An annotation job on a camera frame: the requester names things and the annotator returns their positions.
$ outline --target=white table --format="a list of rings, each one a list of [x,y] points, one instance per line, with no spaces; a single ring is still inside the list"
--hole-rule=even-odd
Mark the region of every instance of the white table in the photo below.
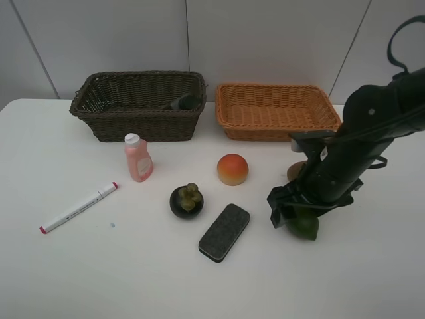
[[[235,142],[213,103],[189,142],[148,145],[155,169],[133,182],[123,143],[101,143],[69,100],[17,100],[0,112],[0,318],[425,318],[425,133],[397,140],[355,202],[320,220],[316,242],[274,229],[266,198],[303,154]],[[250,166],[223,185],[227,153]],[[108,182],[120,188],[47,235],[40,225]],[[169,195],[199,185],[192,221]],[[216,264],[197,243],[228,203],[251,222]]]

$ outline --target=peach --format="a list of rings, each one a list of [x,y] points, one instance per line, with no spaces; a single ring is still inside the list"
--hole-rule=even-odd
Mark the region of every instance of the peach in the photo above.
[[[248,176],[248,163],[238,154],[227,154],[217,164],[218,178],[229,186],[242,184]]]

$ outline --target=plastic bottle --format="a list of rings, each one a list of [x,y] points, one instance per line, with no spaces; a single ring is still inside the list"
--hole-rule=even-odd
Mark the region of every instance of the plastic bottle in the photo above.
[[[147,152],[147,142],[134,133],[127,134],[124,141],[131,178],[138,182],[145,181],[153,171],[152,159]]]

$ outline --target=white marker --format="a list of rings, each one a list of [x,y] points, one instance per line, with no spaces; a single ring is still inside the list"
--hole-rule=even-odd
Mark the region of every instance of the white marker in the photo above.
[[[93,195],[87,197],[85,200],[81,201],[79,204],[75,205],[73,208],[67,210],[62,215],[56,217],[52,221],[49,221],[48,223],[45,223],[43,226],[40,227],[40,230],[43,234],[47,234],[52,229],[55,229],[58,226],[61,226],[63,223],[66,223],[71,218],[77,216],[79,213],[82,213],[87,208],[93,206],[101,199],[108,196],[110,193],[115,191],[118,188],[117,183],[113,182],[109,184],[108,186],[105,186],[104,188],[98,190]]]

